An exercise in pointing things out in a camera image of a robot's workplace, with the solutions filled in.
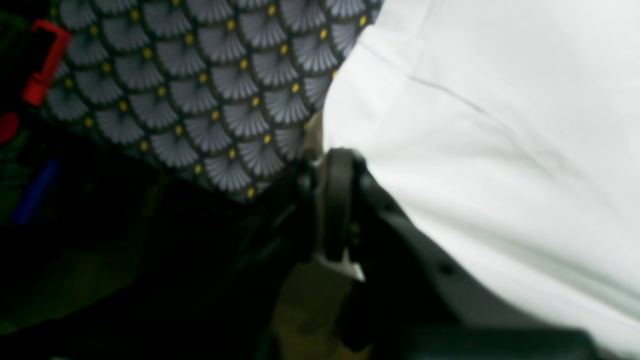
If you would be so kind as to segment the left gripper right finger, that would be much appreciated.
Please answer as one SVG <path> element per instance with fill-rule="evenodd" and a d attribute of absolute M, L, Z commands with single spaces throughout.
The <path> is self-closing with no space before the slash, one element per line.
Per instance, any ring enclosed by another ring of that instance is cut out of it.
<path fill-rule="evenodd" d="M 320 245 L 361 267 L 343 339 L 372 360 L 599 360 L 574 326 L 536 319 L 487 289 L 423 233 L 377 183 L 358 152 L 320 166 Z"/>

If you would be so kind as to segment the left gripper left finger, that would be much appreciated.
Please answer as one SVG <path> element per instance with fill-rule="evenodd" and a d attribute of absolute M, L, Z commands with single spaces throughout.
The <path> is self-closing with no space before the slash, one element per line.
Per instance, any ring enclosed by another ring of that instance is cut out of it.
<path fill-rule="evenodd" d="M 3 360 L 251 360 L 271 350 L 282 284 L 316 238 L 317 175 L 299 166 L 234 213 L 175 180 L 142 277 L 68 316 L 1 338 Z"/>

